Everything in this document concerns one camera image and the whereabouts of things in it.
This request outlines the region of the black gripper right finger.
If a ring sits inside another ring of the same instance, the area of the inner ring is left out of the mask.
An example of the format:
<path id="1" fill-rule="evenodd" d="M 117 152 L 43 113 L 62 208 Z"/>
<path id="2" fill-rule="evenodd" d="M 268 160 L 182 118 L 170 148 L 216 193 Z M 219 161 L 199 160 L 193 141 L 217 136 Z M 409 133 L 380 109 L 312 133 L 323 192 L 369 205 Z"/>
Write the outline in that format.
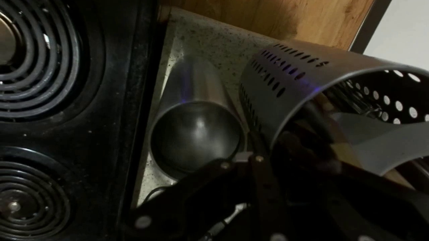
<path id="1" fill-rule="evenodd" d="M 271 164 L 292 241 L 429 241 L 428 196 L 311 151 L 294 134 Z"/>

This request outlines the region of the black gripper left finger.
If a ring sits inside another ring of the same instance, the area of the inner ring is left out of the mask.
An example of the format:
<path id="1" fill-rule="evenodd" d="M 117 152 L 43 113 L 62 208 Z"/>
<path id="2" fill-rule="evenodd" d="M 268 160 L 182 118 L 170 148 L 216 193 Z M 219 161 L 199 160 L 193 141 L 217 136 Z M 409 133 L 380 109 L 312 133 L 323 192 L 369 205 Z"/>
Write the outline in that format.
<path id="1" fill-rule="evenodd" d="M 249 201 L 248 163 L 215 160 L 126 213 L 121 241 L 197 241 Z"/>

